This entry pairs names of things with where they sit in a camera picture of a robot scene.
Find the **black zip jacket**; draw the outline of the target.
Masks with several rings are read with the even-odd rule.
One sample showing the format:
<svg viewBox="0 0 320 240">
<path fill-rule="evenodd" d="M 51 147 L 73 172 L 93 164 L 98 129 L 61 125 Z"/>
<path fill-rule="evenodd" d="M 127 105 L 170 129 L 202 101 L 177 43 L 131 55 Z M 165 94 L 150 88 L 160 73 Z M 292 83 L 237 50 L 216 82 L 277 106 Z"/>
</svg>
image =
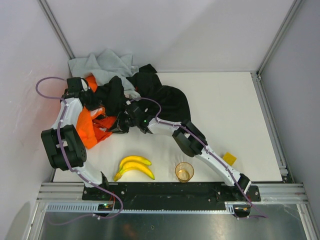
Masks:
<svg viewBox="0 0 320 240">
<path fill-rule="evenodd" d="M 191 120 L 191 112 L 186 95 L 178 88 L 163 85 L 157 71 L 151 64 L 139 69 L 139 72 L 127 78 L 134 86 L 142 99 L 136 103 L 148 116 L 155 116 L 171 122 Z M 114 76 L 110 83 L 98 86 L 94 76 L 85 79 L 96 97 L 100 106 L 105 107 L 106 117 L 118 117 L 124 113 L 124 103 L 127 97 L 121 79 Z"/>
</svg>

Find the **orange shorts white drawstring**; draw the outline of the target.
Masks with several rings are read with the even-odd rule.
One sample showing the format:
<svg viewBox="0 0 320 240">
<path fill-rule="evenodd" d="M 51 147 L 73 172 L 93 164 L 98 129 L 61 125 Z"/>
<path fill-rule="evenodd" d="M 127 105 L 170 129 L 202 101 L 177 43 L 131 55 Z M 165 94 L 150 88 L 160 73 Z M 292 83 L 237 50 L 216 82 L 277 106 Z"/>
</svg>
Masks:
<svg viewBox="0 0 320 240">
<path fill-rule="evenodd" d="M 93 120 L 93 131 L 97 143 L 105 140 L 112 134 L 110 129 L 116 122 L 116 119 L 116 116 L 107 116 L 106 118 Z"/>
</svg>

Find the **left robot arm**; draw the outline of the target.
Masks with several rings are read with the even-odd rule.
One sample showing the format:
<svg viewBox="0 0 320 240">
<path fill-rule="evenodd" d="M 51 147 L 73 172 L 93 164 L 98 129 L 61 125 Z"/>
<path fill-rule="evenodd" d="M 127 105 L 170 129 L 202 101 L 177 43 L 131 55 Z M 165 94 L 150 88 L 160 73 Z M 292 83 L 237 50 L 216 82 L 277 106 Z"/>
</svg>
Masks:
<svg viewBox="0 0 320 240">
<path fill-rule="evenodd" d="M 76 130 L 83 108 L 77 93 L 65 93 L 61 97 L 56 121 L 50 129 L 42 131 L 41 140 L 54 169 L 74 173 L 87 188 L 108 189 L 106 176 L 87 161 L 85 145 Z"/>
</svg>

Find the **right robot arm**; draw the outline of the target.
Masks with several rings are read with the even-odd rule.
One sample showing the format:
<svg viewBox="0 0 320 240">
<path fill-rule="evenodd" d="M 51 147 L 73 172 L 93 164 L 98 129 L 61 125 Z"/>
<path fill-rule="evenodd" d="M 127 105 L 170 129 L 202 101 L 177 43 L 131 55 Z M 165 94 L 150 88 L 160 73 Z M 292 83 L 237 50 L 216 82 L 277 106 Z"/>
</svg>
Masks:
<svg viewBox="0 0 320 240">
<path fill-rule="evenodd" d="M 132 127 L 137 127 L 144 134 L 172 137 L 185 155 L 204 162 L 223 179 L 227 186 L 234 187 L 244 195 L 248 192 L 252 181 L 215 153 L 205 135 L 190 120 L 173 122 L 157 116 L 140 117 L 121 113 L 108 131 L 126 134 Z"/>
</svg>

